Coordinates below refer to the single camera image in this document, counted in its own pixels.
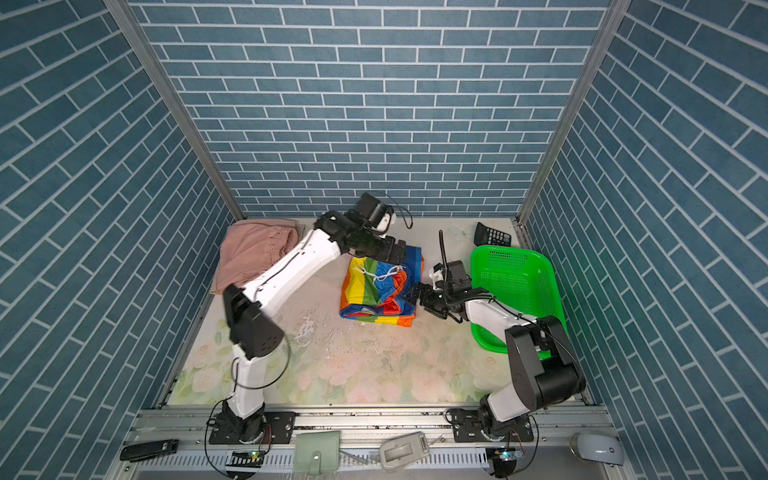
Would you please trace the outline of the colourful patterned shorts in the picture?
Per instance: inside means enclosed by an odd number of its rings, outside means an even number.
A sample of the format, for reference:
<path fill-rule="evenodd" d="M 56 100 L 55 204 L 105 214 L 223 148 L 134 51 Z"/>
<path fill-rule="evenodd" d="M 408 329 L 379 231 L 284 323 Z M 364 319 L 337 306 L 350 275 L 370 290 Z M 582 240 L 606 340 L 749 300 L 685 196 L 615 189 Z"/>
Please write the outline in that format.
<path fill-rule="evenodd" d="M 341 289 L 339 315 L 348 320 L 410 328 L 416 307 L 409 292 L 420 282 L 421 249 L 406 247 L 403 264 L 352 258 Z"/>

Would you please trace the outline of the green plastic basket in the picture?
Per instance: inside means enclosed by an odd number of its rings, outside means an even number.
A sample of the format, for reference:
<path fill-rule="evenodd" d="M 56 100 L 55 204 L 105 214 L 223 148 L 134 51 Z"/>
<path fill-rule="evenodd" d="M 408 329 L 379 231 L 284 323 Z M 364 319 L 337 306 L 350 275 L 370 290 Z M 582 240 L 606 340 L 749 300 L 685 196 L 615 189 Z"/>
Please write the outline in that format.
<path fill-rule="evenodd" d="M 487 351 L 507 352 L 504 332 L 515 319 L 510 310 L 529 317 L 556 317 L 566 322 L 551 262 L 531 250 L 502 246 L 476 248 L 470 259 L 472 285 L 490 292 L 495 300 L 466 304 L 472 333 Z"/>

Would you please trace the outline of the pink shorts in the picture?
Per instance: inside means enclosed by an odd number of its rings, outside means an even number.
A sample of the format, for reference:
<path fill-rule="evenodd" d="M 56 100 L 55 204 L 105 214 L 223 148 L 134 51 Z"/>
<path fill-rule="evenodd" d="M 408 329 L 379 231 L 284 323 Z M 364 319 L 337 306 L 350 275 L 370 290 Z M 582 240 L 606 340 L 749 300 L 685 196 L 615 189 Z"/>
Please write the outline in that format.
<path fill-rule="evenodd" d="M 212 293 L 243 287 L 256 279 L 299 242 L 297 222 L 288 219 L 242 220 L 229 226 L 220 248 Z"/>

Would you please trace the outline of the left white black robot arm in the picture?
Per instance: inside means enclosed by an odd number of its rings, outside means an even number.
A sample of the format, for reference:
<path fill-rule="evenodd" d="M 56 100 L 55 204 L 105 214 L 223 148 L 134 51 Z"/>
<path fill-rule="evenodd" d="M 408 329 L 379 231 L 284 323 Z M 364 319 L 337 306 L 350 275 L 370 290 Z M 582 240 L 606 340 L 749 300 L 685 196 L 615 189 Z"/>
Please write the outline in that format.
<path fill-rule="evenodd" d="M 266 436 L 264 390 L 277 382 L 266 379 L 266 370 L 268 357 L 284 342 L 277 320 L 282 306 L 321 268 L 344 254 L 403 263 L 406 243 L 387 235 L 395 219 L 395 210 L 386 204 L 329 211 L 265 273 L 243 287 L 224 290 L 233 391 L 217 420 L 235 443 L 253 444 Z"/>

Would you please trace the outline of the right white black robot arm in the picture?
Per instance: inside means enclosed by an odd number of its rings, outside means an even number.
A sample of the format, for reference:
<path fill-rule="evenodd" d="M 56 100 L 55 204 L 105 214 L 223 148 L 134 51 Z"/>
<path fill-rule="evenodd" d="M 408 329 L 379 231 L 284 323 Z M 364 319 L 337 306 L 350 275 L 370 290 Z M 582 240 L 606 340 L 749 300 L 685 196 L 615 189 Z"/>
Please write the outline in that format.
<path fill-rule="evenodd" d="M 413 296 L 428 313 L 478 325 L 506 345 L 511 380 L 480 400 L 478 416 L 490 438 L 507 436 L 515 422 L 583 392 L 586 378 L 562 322 L 534 318 L 483 288 L 457 292 L 418 284 Z"/>

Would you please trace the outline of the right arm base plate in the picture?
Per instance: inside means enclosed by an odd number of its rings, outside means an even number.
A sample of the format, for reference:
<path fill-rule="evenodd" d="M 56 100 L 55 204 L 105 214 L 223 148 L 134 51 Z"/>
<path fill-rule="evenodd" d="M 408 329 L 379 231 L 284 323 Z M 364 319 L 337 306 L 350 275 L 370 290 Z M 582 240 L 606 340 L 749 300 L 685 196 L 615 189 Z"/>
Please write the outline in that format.
<path fill-rule="evenodd" d="M 444 418 L 453 432 L 457 443 L 487 442 L 531 442 L 534 433 L 528 415 L 499 422 L 489 410 L 467 410 L 450 408 Z"/>

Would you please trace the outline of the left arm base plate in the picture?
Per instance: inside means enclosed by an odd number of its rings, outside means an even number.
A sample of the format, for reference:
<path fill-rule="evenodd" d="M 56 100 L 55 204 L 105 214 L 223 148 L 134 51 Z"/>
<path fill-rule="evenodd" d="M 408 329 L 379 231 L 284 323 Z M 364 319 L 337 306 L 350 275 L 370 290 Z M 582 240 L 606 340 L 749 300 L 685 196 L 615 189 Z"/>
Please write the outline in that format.
<path fill-rule="evenodd" d="M 213 445 L 250 445 L 271 442 L 288 444 L 296 419 L 295 412 L 259 410 L 246 418 L 230 411 L 216 413 L 206 422 L 208 442 Z"/>

